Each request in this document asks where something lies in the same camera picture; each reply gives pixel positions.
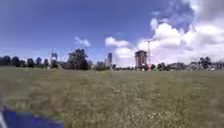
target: building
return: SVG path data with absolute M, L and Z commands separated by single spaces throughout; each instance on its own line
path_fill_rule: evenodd
M 139 50 L 135 53 L 136 68 L 140 68 L 142 65 L 147 64 L 147 52 Z
M 112 68 L 112 53 L 108 53 L 108 59 L 107 59 L 107 61 L 108 61 L 108 66 L 110 67 L 110 68 Z

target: sky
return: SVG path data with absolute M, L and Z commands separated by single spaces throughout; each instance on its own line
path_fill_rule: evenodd
M 134 66 L 224 58 L 223 0 L 0 0 L 0 55 L 60 60 L 84 48 L 93 61 Z

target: tree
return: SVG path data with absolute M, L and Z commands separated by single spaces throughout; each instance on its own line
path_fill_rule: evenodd
M 203 69 L 207 69 L 212 65 L 211 59 L 208 56 L 205 58 L 201 57 L 198 63 Z
M 35 63 L 34 63 L 32 58 L 28 58 L 27 59 L 27 67 L 30 67 L 30 68 L 34 68 L 35 67 Z
M 15 66 L 15 67 L 20 67 L 19 57 L 14 56 L 14 57 L 12 58 L 12 65 Z
M 88 70 L 87 55 L 84 49 L 77 49 L 69 53 L 68 66 L 73 70 Z
M 93 67 L 93 61 L 89 60 L 88 61 L 88 69 L 91 70 Z
M 98 61 L 95 65 L 94 69 L 97 71 L 104 71 L 104 70 L 107 70 L 108 68 L 107 68 L 105 62 Z
M 4 56 L 2 58 L 2 65 L 9 66 L 11 63 L 11 58 L 9 56 Z
M 56 60 L 51 61 L 51 68 L 58 68 L 58 63 Z
M 2 60 L 3 60 L 3 58 L 2 58 L 2 57 L 0 57 L 0 66 L 2 66 L 2 65 L 3 65 Z
M 49 66 L 48 59 L 44 59 L 44 67 L 47 68 Z
M 20 67 L 26 67 L 26 61 L 20 60 Z
M 37 59 L 36 59 L 36 66 L 37 67 L 41 67 L 41 64 L 42 64 L 42 59 L 40 57 L 37 57 Z
M 156 68 L 155 64 L 152 64 L 151 69 L 154 70 Z

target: grass field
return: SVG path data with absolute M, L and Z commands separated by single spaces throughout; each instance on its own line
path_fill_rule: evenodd
M 4 103 L 65 128 L 223 128 L 224 72 L 0 68 Z

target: tower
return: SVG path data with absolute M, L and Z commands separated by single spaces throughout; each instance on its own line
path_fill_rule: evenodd
M 150 41 L 148 41 L 148 65 L 151 64 L 151 51 L 150 51 Z
M 108 66 L 110 67 L 110 68 L 112 68 L 112 53 L 108 53 Z
M 56 52 L 51 53 L 51 61 L 55 60 L 56 62 L 58 61 L 58 54 Z
M 136 67 L 141 68 L 143 65 L 147 64 L 147 52 L 139 50 L 135 53 Z

